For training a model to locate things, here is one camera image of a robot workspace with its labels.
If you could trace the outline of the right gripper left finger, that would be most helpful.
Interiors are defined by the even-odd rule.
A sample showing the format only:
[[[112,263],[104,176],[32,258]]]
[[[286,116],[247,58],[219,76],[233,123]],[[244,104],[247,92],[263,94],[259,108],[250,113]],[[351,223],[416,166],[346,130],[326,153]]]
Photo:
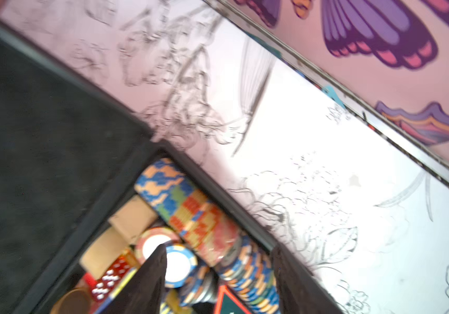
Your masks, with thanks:
[[[166,268],[166,245],[162,244],[153,251],[104,313],[160,313],[162,297],[165,296]]]

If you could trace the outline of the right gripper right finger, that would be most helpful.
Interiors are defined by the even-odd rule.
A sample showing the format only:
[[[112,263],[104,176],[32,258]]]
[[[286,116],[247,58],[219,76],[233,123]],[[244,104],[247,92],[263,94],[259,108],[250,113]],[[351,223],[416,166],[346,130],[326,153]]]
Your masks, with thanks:
[[[337,314],[342,310],[283,244],[271,251],[281,313]]]

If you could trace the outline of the black poker case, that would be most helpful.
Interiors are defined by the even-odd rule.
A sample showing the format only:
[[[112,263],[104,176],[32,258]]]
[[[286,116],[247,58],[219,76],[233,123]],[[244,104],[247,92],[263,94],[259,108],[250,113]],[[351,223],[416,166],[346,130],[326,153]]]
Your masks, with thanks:
[[[171,158],[266,250],[276,244],[188,156],[0,21],[0,313],[41,313],[134,181]]]

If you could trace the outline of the white centre poker chip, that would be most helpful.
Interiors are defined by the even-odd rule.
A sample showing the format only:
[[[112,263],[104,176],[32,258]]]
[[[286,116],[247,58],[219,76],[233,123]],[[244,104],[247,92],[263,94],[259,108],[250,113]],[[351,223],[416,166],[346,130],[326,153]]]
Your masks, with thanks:
[[[182,244],[166,246],[165,287],[180,288],[197,267],[196,255]]]

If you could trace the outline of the red dice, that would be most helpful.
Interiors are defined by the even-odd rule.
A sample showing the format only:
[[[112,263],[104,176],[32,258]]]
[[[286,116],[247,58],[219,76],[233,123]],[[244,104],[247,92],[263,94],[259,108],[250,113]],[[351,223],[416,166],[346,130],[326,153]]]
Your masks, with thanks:
[[[124,256],[118,257],[116,261],[96,280],[92,286],[91,295],[93,301],[102,302],[113,292],[123,277],[130,271],[131,265]]]

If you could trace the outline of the orange blue chip stack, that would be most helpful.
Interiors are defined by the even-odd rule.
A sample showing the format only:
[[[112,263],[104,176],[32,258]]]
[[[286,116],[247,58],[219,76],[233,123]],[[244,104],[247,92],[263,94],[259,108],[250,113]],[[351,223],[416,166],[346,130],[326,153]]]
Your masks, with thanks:
[[[146,167],[134,189],[211,267],[240,237],[238,225],[169,158]]]

